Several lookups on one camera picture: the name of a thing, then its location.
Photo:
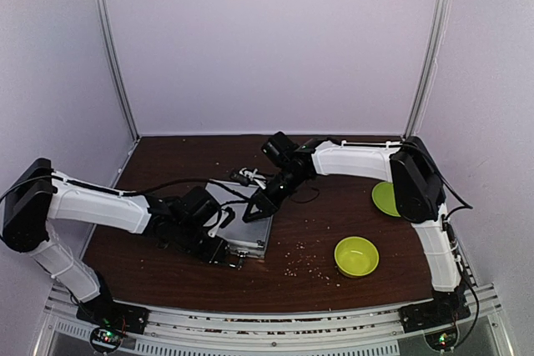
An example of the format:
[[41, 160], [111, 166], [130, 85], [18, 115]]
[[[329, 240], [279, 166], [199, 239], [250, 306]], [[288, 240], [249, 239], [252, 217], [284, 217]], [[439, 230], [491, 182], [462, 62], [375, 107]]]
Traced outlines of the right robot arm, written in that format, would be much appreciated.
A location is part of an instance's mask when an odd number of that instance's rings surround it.
[[428, 317], [443, 324], [464, 305], [467, 282], [450, 223], [452, 212], [446, 206], [451, 188], [420, 138], [385, 143], [312, 138], [298, 144], [277, 132], [261, 150], [279, 171], [251, 196], [244, 222], [273, 216], [302, 183], [318, 175], [390, 183], [396, 211], [416, 230], [430, 267], [433, 299]]

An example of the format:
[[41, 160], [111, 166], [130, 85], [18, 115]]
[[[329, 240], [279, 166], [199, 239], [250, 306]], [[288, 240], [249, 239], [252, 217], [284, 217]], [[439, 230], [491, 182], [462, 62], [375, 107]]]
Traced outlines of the aluminium poker case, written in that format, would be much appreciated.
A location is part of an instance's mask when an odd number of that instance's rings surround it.
[[227, 253], [263, 260], [270, 240], [273, 218], [245, 223], [243, 215], [246, 205], [237, 203], [241, 200], [240, 197], [215, 183], [207, 183], [205, 189], [222, 208], [231, 207], [235, 212], [234, 220], [227, 227], [220, 229], [216, 235], [227, 242]]

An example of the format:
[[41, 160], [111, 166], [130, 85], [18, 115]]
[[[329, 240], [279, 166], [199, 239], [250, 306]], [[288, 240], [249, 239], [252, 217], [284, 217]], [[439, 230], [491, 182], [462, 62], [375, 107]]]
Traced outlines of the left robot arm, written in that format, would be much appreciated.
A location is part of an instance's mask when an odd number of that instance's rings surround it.
[[218, 231], [235, 218], [231, 207], [221, 205], [200, 186], [182, 197], [157, 198], [78, 181], [53, 169], [46, 158], [36, 159], [1, 200], [2, 241], [33, 258], [103, 326], [118, 321], [119, 306], [103, 276], [73, 255], [52, 220], [122, 229], [156, 238], [206, 263], [222, 263], [227, 243]]

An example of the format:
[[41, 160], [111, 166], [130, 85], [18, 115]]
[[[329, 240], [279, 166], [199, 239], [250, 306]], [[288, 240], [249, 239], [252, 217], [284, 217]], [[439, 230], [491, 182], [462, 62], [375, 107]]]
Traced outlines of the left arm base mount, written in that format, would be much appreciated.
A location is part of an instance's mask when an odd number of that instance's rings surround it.
[[77, 300], [76, 318], [95, 325], [89, 344], [97, 354], [109, 355], [118, 350], [129, 333], [143, 334], [149, 310], [116, 302], [103, 276], [96, 272], [100, 294], [87, 302]]

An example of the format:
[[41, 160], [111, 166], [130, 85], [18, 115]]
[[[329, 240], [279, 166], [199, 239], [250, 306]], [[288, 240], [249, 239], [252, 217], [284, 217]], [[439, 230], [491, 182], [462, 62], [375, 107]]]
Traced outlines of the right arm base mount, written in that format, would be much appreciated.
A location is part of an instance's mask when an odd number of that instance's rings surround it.
[[399, 317], [404, 332], [425, 331], [426, 344], [432, 350], [452, 351], [460, 342], [457, 324], [471, 316], [465, 291], [466, 285], [461, 283], [453, 292], [433, 290], [431, 300], [401, 307]]

